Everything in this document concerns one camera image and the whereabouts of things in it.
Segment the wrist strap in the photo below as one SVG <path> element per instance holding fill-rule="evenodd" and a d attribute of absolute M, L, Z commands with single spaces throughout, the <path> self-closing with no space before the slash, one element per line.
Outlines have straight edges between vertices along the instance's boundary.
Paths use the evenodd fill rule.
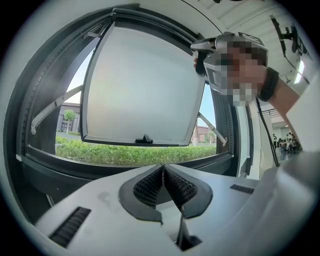
<path fill-rule="evenodd" d="M 261 92 L 258 95 L 258 98 L 261 101 L 267 102 L 274 95 L 278 80 L 279 80 L 279 73 L 274 69 L 272 69 L 271 67 L 268 67 L 266 69 L 265 81 L 263 83 Z"/>

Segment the white pillar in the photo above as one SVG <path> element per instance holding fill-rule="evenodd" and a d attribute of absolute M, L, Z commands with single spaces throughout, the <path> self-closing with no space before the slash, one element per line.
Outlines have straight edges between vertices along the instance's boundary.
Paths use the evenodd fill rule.
<path fill-rule="evenodd" d="M 198 119 L 196 119 L 194 130 L 193 130 L 193 145 L 198 146 L 199 135 L 198 135 Z"/>

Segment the black vent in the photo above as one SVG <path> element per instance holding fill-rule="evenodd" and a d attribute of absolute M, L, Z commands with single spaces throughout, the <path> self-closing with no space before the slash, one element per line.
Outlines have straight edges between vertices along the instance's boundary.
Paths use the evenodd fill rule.
<path fill-rule="evenodd" d="M 160 167 L 134 185 L 135 197 L 147 206 L 156 209 L 157 195 L 162 187 L 162 168 Z"/>
<path fill-rule="evenodd" d="M 50 236 L 50 239 L 58 245 L 66 248 L 90 212 L 90 209 L 78 207 Z"/>
<path fill-rule="evenodd" d="M 252 194 L 255 189 L 252 188 L 252 187 L 247 187 L 247 186 L 240 186 L 240 185 L 236 185 L 236 184 L 233 184 L 230 189 L 233 189 L 233 190 L 237 190 L 237 191 L 240 191 L 240 192 L 244 192 L 244 193 L 247 193 L 247 194 Z"/>
<path fill-rule="evenodd" d="M 197 194 L 197 187 L 170 169 L 164 172 L 164 183 L 176 207 L 181 207 Z"/>

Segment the window frame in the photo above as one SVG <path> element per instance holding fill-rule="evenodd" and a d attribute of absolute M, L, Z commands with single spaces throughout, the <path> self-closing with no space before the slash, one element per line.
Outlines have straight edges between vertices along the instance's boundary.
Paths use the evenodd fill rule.
<path fill-rule="evenodd" d="M 128 10 L 139 10 L 141 12 L 145 10 L 139 8 L 137 4 L 129 4 L 126 5 L 125 8 L 128 8 Z M 96 43 L 94 43 L 96 38 L 89 37 L 87 33 L 99 33 L 104 24 L 113 19 L 112 11 L 113 8 L 108 8 L 88 15 L 70 24 L 70 26 L 65 27 L 59 34 L 53 35 L 52 38 L 46 42 L 46 45 L 35 53 L 16 84 L 16 91 L 28 85 L 27 90 L 24 91 L 24 99 L 22 103 L 20 103 L 20 115 L 12 116 L 12 118 L 15 118 L 15 122 L 17 122 L 15 130 L 16 156 L 21 161 L 20 168 L 24 174 L 24 178 L 40 192 L 53 198 L 56 197 L 55 202 L 68 196 L 77 188 L 92 180 L 119 174 L 139 167 L 96 165 L 75 162 L 55 156 L 56 126 L 60 107 L 47 116 L 41 125 L 37 127 L 36 136 L 32 137 L 30 133 L 32 117 L 57 97 L 66 93 L 71 79 L 87 55 L 81 56 L 80 58 L 79 56 L 84 50 L 89 53 L 96 46 Z M 153 11 L 148 10 L 146 13 L 160 17 L 163 20 L 165 19 L 163 15 Z M 170 19 L 166 19 L 165 21 L 167 23 L 171 22 Z M 201 38 L 201 35 L 192 33 L 177 22 L 174 22 L 174 25 L 185 30 L 195 39 Z M 183 46 L 181 40 L 177 40 L 176 34 L 170 37 L 170 29 L 166 31 L 167 33 L 164 33 L 163 36 L 164 39 L 171 38 L 172 42 L 177 42 L 177 46 Z M 184 46 L 184 49 L 185 51 L 191 52 L 190 45 Z M 80 64 L 75 64 L 77 59 L 81 61 Z M 56 79 L 59 81 L 59 88 L 57 86 L 53 87 L 54 83 L 56 85 Z M 217 151 L 217 154 L 213 156 L 177 164 L 204 172 L 232 176 L 234 168 L 232 166 L 235 162 L 238 163 L 238 159 L 235 157 L 237 144 L 234 143 L 234 134 L 237 133 L 234 129 L 234 124 L 237 123 L 236 110 L 235 107 L 230 105 L 221 95 L 214 97 L 215 94 L 216 92 L 212 93 L 212 100 L 216 117 L 216 127 L 223 136 L 228 138 L 228 148 L 226 152 Z"/>

